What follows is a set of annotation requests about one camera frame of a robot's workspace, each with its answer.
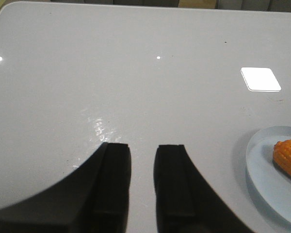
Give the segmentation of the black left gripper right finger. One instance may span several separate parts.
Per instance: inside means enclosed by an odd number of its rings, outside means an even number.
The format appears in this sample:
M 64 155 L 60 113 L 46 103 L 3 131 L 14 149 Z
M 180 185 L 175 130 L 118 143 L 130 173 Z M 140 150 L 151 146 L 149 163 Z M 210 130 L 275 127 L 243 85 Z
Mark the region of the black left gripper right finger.
M 250 233 L 196 169 L 183 145 L 160 145 L 154 162 L 160 233 Z

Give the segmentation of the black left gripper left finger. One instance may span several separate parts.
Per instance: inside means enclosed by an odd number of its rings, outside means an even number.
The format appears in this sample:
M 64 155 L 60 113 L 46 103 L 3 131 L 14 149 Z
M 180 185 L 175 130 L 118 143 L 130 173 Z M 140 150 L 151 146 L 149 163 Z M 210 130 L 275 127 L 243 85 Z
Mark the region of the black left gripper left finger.
M 123 233 L 130 178 L 128 145 L 103 143 L 63 180 L 0 209 L 0 233 Z

